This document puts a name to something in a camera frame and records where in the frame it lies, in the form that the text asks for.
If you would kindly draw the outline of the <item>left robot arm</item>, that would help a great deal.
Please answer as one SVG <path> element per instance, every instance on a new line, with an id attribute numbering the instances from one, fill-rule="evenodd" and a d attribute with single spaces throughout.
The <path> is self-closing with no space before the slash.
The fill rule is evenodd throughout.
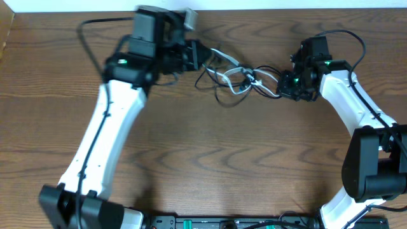
<path id="1" fill-rule="evenodd" d="M 110 202 L 130 129 L 160 74 L 196 71 L 212 51 L 196 39 L 163 42 L 123 36 L 106 60 L 104 82 L 79 148 L 58 185 L 39 203 L 53 228 L 144 228 L 144 213 Z"/>

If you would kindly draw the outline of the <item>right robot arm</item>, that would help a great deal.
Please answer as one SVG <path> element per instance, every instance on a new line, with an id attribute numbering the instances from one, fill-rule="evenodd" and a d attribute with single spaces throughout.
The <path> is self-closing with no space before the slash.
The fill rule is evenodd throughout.
<path id="1" fill-rule="evenodd" d="M 282 73 L 277 93 L 294 101 L 326 99 L 351 136 L 341 168 L 343 186 L 308 225 L 353 228 L 370 210 L 406 193 L 406 126 L 374 103 L 354 66 L 333 60 L 322 34 L 303 40 L 291 62 L 293 70 Z"/>

